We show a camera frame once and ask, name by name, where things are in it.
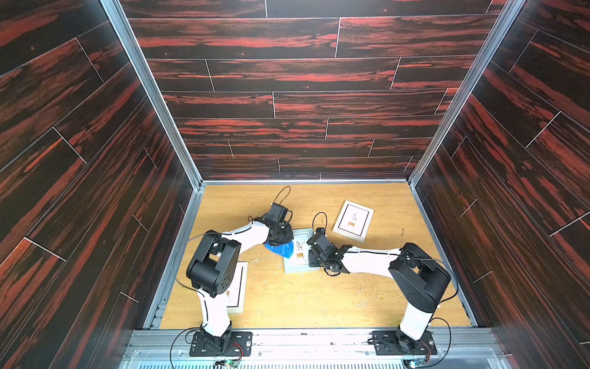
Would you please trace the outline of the blue microfiber cloth black trim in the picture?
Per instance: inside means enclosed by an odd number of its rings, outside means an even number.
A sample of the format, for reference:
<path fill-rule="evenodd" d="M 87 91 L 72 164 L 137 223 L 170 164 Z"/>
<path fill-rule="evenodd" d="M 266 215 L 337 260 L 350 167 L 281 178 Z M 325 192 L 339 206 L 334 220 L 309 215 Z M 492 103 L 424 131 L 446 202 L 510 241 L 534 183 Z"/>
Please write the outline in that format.
<path fill-rule="evenodd" d="M 272 246 L 269 243 L 265 243 L 264 246 L 266 249 L 283 258 L 289 259 L 293 255 L 293 241 L 289 241 L 286 244 L 280 244 L 278 246 Z"/>

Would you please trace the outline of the grey-green picture frame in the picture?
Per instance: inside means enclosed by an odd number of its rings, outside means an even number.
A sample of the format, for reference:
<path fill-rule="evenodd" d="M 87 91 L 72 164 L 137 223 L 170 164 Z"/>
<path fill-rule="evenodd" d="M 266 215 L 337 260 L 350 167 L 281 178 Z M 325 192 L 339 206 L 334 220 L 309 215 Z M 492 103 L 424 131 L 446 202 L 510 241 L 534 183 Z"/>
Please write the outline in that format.
<path fill-rule="evenodd" d="M 284 258 L 284 271 L 286 274 L 312 272 L 317 268 L 309 265 L 310 246 L 307 241 L 313 236 L 313 229 L 298 229 L 293 231 L 293 254 L 290 258 Z"/>

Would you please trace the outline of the white picture frame deer print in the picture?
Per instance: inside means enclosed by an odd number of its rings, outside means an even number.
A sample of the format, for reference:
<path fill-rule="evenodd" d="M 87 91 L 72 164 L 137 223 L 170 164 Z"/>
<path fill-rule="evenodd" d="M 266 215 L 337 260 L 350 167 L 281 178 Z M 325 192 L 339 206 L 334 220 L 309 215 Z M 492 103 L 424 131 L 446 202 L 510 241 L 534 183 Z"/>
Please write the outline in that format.
<path fill-rule="evenodd" d="M 374 210 L 360 204 L 345 201 L 333 232 L 354 241 L 364 243 Z"/>

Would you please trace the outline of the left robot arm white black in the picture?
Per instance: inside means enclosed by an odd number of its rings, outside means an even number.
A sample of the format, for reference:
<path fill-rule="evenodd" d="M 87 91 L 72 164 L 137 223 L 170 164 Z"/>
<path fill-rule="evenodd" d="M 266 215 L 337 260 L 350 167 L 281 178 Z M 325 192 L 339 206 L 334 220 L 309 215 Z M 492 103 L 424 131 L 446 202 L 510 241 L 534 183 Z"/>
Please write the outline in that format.
<path fill-rule="evenodd" d="M 269 212 L 230 232 L 206 232 L 187 266 L 187 278 L 200 295 L 203 324 L 200 337 L 216 353 L 230 347 L 231 321 L 227 313 L 226 290 L 234 279 L 241 252 L 259 245 L 290 245 L 293 229 L 286 219 L 286 207 L 273 203 Z"/>

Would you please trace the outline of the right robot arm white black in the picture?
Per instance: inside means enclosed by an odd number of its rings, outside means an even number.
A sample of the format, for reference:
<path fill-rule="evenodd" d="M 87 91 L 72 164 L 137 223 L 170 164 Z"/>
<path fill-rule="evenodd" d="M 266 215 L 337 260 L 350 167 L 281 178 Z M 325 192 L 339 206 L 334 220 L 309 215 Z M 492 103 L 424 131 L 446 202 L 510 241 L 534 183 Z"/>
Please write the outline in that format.
<path fill-rule="evenodd" d="M 309 265 L 328 275 L 371 274 L 396 281 L 408 301 L 396 330 L 397 342 L 408 349 L 419 343 L 451 281 L 450 273 L 413 243 L 392 250 L 368 250 L 330 242 L 318 228 L 308 239 Z"/>

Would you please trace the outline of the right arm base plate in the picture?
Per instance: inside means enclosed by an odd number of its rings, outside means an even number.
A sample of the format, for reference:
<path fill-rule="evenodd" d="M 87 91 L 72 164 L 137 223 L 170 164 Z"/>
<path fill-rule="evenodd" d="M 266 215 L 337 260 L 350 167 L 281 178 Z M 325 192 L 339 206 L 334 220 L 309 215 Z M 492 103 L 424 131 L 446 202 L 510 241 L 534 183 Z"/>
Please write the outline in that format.
<path fill-rule="evenodd" d="M 367 343 L 373 345 L 378 356 L 430 356 L 437 354 L 437 348 L 430 331 L 425 331 L 418 340 L 414 340 L 400 330 L 372 331 Z"/>

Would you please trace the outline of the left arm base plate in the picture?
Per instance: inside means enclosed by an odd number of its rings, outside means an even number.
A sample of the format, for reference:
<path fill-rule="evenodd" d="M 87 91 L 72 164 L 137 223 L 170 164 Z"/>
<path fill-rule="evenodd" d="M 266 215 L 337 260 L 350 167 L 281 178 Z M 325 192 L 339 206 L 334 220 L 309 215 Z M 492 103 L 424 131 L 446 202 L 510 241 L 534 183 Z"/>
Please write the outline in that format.
<path fill-rule="evenodd" d="M 205 331 L 193 336 L 189 355 L 198 357 L 250 357 L 253 333 L 251 331 L 226 331 L 220 337 Z"/>

